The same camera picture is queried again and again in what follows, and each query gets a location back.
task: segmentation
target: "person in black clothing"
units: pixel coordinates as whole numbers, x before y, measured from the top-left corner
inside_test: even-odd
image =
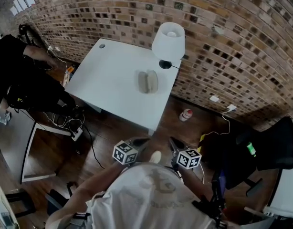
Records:
[[[53,58],[41,48],[27,45],[11,35],[0,39],[0,107],[73,116],[74,99],[57,80],[31,61],[24,60],[24,56],[57,67]],[[64,107],[58,105],[59,100],[65,103]]]

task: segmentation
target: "person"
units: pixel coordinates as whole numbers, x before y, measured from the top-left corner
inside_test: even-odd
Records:
[[[65,206],[51,214],[46,229],[216,228],[214,220],[192,204],[202,196],[210,201],[212,191],[192,170],[179,167],[179,172],[184,183],[173,169],[159,164],[128,168],[115,162],[84,181]]]
[[[11,35],[0,39],[0,108],[34,109],[59,115],[71,115],[74,99],[61,84],[23,57],[43,61],[52,68],[57,63],[48,53],[27,45]],[[58,105],[62,100],[65,107]]]

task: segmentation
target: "wooden floor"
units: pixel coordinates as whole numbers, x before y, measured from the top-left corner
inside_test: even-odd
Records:
[[[193,117],[187,122],[181,122],[178,116],[185,108],[193,110]],[[92,135],[95,155],[104,167],[112,163],[112,151],[117,142],[134,136],[147,136],[147,130],[106,112],[99,114],[87,107],[85,118],[85,124]],[[223,132],[227,129],[227,122],[220,116],[170,97],[161,123],[146,150],[146,156],[155,150],[160,150],[163,154],[163,163],[169,164],[171,153],[167,141],[170,136],[182,139],[192,147],[197,147],[202,133],[213,130]],[[76,149],[81,151],[81,155],[76,153]],[[28,167],[31,174],[35,171],[53,171],[57,168],[60,171],[57,177],[27,182],[21,186],[29,192],[37,208],[36,213],[19,219],[22,228],[33,228],[32,225],[38,228],[44,227],[43,223],[48,217],[45,194],[51,189],[57,190],[68,198],[67,182],[76,181],[81,184],[84,180],[102,170],[94,158],[91,141],[86,131],[77,142],[72,142],[69,137],[38,130],[33,140]],[[206,173],[205,184],[211,189],[210,182],[213,173],[205,164],[204,171]],[[200,170],[198,170],[198,176],[202,176]],[[251,178],[258,180],[262,177],[264,187],[258,195],[251,198],[245,197],[245,191],[248,189],[246,184],[240,184],[227,191],[226,201],[230,208],[229,211],[231,211],[228,213],[229,218],[235,221],[239,211],[241,211],[239,208],[243,208],[245,205],[254,209],[261,209],[269,199],[276,176],[277,171],[275,170],[255,172]],[[6,193],[20,187],[12,181],[1,155],[0,184]]]

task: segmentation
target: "table leg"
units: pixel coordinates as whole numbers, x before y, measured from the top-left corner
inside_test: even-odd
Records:
[[[153,131],[153,130],[151,130],[151,129],[148,130],[148,134],[149,134],[150,136],[152,136],[152,135],[154,134],[154,132],[155,132],[155,131]]]

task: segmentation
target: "brick wall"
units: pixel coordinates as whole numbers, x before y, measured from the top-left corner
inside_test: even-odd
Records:
[[[12,1],[0,0],[0,32],[28,23],[78,62],[98,38],[150,48],[176,22],[187,37],[174,95],[218,112],[232,103],[231,117],[257,126],[293,119],[293,0],[35,0],[15,17]]]

